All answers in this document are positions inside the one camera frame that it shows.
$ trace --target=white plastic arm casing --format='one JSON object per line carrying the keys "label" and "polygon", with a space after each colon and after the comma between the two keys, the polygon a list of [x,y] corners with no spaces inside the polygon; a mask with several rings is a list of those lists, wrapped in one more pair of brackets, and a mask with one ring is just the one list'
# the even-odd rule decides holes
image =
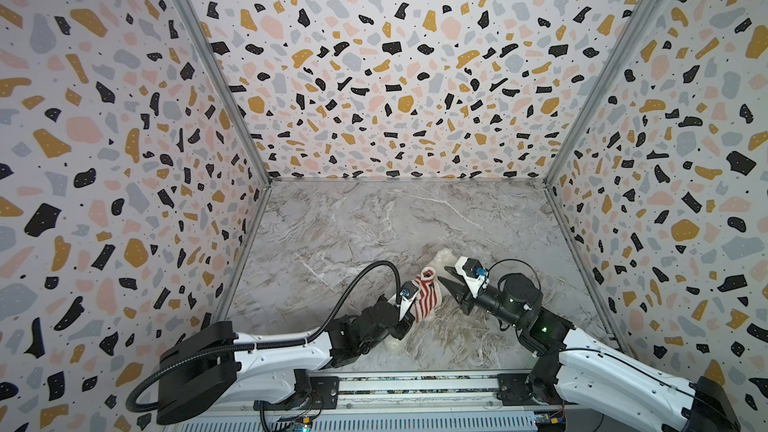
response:
{"label": "white plastic arm casing", "polygon": [[[298,334],[250,335],[238,333],[236,344],[244,342],[292,341],[309,337],[316,329]],[[266,400],[270,404],[292,395],[296,382],[294,369],[318,370],[331,360],[331,340],[323,332],[315,341],[288,348],[235,352],[235,360],[242,364],[237,380],[218,399],[224,402]]]}
{"label": "white plastic arm casing", "polygon": [[[683,429],[687,422],[682,415],[683,408],[690,410],[694,399],[680,390],[696,395],[687,379],[661,372],[613,350],[580,328],[568,332],[564,343],[566,348],[588,348],[594,352],[567,349],[560,352],[558,359],[562,367],[555,389],[561,398],[593,408],[639,432],[659,432],[663,424]],[[609,355],[673,387],[665,387]]]}
{"label": "white plastic arm casing", "polygon": [[464,277],[464,282],[472,293],[472,296],[477,298],[480,289],[488,286],[488,276],[479,275],[476,278],[468,277],[466,272],[464,272],[464,264],[467,263],[468,259],[469,257],[459,257],[454,268],[456,269],[456,273]]}

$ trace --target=red and white striped sock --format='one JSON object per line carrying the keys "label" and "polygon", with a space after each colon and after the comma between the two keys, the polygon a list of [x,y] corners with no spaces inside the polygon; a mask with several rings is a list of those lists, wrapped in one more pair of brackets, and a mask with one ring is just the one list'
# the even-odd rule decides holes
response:
{"label": "red and white striped sock", "polygon": [[413,304],[412,308],[416,316],[416,322],[424,320],[442,301],[440,285],[435,283],[436,278],[437,272],[434,268],[424,267],[422,273],[413,279],[420,292],[418,300]]}

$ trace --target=metal corner post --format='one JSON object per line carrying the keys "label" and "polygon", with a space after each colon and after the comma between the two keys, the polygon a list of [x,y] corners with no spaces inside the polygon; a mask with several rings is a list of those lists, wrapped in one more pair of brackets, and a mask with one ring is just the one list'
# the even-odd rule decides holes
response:
{"label": "metal corner post", "polygon": [[170,1],[176,8],[176,12],[181,18],[181,22],[184,24],[184,28],[189,34],[192,46],[196,49],[198,55],[200,56],[200,60],[203,62],[203,66],[205,67],[206,72],[208,72],[208,77],[210,78],[211,83],[214,85],[216,92],[224,102],[226,113],[229,115],[230,121],[234,125],[237,136],[243,143],[243,148],[245,149],[246,154],[248,155],[248,159],[250,160],[250,163],[256,172],[256,176],[259,178],[260,182],[264,184],[264,188],[268,188],[272,181],[269,175],[266,173],[264,162],[261,160],[259,151],[254,145],[254,141],[250,138],[248,126],[245,124],[243,117],[238,113],[240,108],[237,106],[235,98],[232,96],[232,92],[230,92],[230,88],[226,83],[224,74],[221,72],[218,63],[216,62],[216,58],[210,49],[210,44],[205,39],[205,34],[203,33],[200,21],[197,19],[197,15],[194,12],[192,3],[190,0]]}
{"label": "metal corner post", "polygon": [[232,96],[232,92],[230,92],[230,88],[226,83],[224,74],[219,68],[216,59],[214,58],[214,54],[211,51],[209,43],[205,39],[203,29],[200,25],[200,21],[197,19],[197,15],[194,12],[192,3],[190,0],[170,1],[176,8],[179,17],[181,18],[181,22],[184,24],[184,28],[189,34],[192,47],[196,49],[197,54],[200,56],[203,67],[205,67],[206,72],[208,73],[208,77],[210,78],[216,93],[218,93],[219,97],[221,97],[221,100],[224,103],[224,108],[235,128],[235,133],[237,134],[238,139],[242,142],[243,148],[245,149],[246,154],[248,155],[248,159],[250,160],[256,173],[256,177],[261,184],[261,196],[259,197],[259,202],[257,203],[256,214],[251,219],[249,230],[246,233],[241,245],[242,253],[237,258],[230,282],[228,283],[224,292],[224,296],[219,301],[219,304],[216,307],[216,311],[214,312],[214,316],[212,317],[214,322],[218,322],[225,320],[226,315],[229,312],[235,290],[238,283],[240,282],[240,277],[242,276],[243,270],[245,269],[245,265],[248,261],[250,249],[254,244],[256,231],[259,228],[261,218],[264,216],[266,204],[270,198],[270,184],[272,183],[272,180],[266,173],[264,162],[261,160],[259,151],[254,145],[254,141],[250,138],[248,127],[245,124],[242,115],[238,113],[240,108],[237,106],[235,99]]}
{"label": "metal corner post", "polygon": [[630,352],[627,337],[621,333],[618,323],[614,320],[614,315],[609,313],[603,295],[600,293],[598,285],[590,273],[589,264],[586,258],[581,254],[579,244],[576,243],[574,237],[571,235],[568,223],[565,220],[562,204],[559,198],[554,195],[553,188],[555,181],[568,164],[572,151],[576,148],[582,137],[584,137],[585,131],[597,115],[597,112],[600,109],[600,103],[608,92],[610,84],[616,76],[621,74],[620,68],[622,64],[626,63],[630,54],[634,52],[635,46],[647,30],[647,26],[650,24],[659,3],[660,0],[640,0],[638,2],[638,6],[635,7],[624,32],[614,46],[613,53],[611,53],[608,60],[606,60],[605,66],[598,75],[598,80],[595,83],[594,88],[584,102],[584,106],[581,108],[580,114],[571,126],[568,135],[565,137],[565,140],[563,140],[560,152],[558,153],[558,156],[555,157],[552,167],[549,169],[549,172],[544,179],[544,193],[546,194],[547,200],[549,200],[552,211],[554,212],[554,216],[560,225],[565,242],[568,244],[568,248],[571,249],[571,254],[576,261],[576,266],[587,286],[587,290],[598,310],[598,314],[605,325],[611,329],[610,332],[616,338],[620,350],[626,354]]}
{"label": "metal corner post", "polygon": [[600,71],[600,74],[598,74],[598,80],[594,84],[594,88],[589,93],[587,100],[584,101],[580,113],[576,117],[576,120],[574,120],[573,125],[571,125],[571,129],[568,131],[565,140],[563,140],[560,152],[558,152],[557,157],[554,158],[552,167],[550,167],[547,172],[547,187],[551,187],[552,184],[554,184],[555,179],[560,175],[565,164],[568,163],[571,152],[576,148],[584,131],[600,109],[600,102],[603,99],[603,95],[608,91],[609,85],[613,79],[620,74],[621,64],[626,61],[629,54],[632,53],[635,44],[637,44],[642,37],[645,27],[649,23],[658,3],[659,0],[639,0],[638,6],[632,11],[627,26],[624,28],[621,37],[619,37],[619,40],[614,45],[613,52],[605,61],[603,69]]}

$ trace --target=black mounting plate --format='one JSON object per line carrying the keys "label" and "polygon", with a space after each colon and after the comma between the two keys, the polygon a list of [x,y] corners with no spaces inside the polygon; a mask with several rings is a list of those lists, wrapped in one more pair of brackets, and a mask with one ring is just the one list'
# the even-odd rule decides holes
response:
{"label": "black mounting plate", "polygon": [[[312,410],[333,410],[339,402],[339,378],[331,375],[310,376],[310,386],[315,392],[312,397]],[[303,410],[306,405],[302,403],[294,410]],[[265,410],[287,410],[282,403],[265,404]]]}
{"label": "black mounting plate", "polygon": [[531,397],[531,388],[525,381],[528,374],[499,374],[496,398],[505,407],[512,405],[537,405]]}

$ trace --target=patterned wallpaper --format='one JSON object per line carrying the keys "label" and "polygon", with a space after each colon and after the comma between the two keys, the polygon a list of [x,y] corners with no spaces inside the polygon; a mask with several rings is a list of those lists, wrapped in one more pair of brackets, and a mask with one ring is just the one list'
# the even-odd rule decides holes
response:
{"label": "patterned wallpaper", "polygon": [[0,430],[143,430],[125,398],[210,321],[251,164],[169,0],[0,17]]}
{"label": "patterned wallpaper", "polygon": [[543,177],[638,0],[192,0],[273,177]]}
{"label": "patterned wallpaper", "polygon": [[768,419],[768,6],[662,0],[554,192],[640,360]]}

